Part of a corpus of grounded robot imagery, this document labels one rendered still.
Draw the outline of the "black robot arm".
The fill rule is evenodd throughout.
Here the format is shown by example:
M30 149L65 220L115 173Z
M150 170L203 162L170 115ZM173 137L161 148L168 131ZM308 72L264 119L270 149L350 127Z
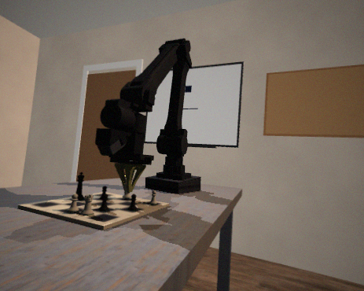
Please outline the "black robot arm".
M153 111L156 91L173 68L167 122L164 129L160 129L156 140L158 153L166 154L167 157L164 171L156 173L156 177L177 180L191 178L191 173L185 173L183 165L188 142L187 130L182 129L186 77L189 68L192 68L189 52L189 40L166 41L149 66L121 89L120 99L106 100L101 110L101 123L107 128L97 128L95 140L102 156L115 153L142 154L146 116L140 112Z

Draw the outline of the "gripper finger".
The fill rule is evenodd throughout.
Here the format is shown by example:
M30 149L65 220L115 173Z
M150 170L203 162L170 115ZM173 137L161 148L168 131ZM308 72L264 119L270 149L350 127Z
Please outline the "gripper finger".
M127 192L132 192L136 182L138 181L139 177L141 176L142 172L145 170L146 165L144 164L125 164L125 174L126 174L126 181L127 181ZM131 183L132 173L133 170L137 170Z
M115 168L116 168L116 170L117 170L117 172L119 174L119 177L121 179L121 182L122 182L123 186L126 183L125 174L124 174L124 169L125 169L124 165L125 164L123 164L123 163L115 163ZM134 176L134 171L135 170L133 170L132 179L133 179L133 176ZM131 181L132 181L132 179L131 179Z

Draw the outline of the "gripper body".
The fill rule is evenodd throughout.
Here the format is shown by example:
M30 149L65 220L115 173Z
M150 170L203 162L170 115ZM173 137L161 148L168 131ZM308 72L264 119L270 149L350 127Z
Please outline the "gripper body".
M145 136L143 138L142 154L115 153L114 155L108 156L108 157L110 157L110 162L123 163L123 164L147 164L147 165L151 165L152 160L154 159L154 156L143 155L144 139L145 139ZM135 159L131 159L131 158L135 158Z

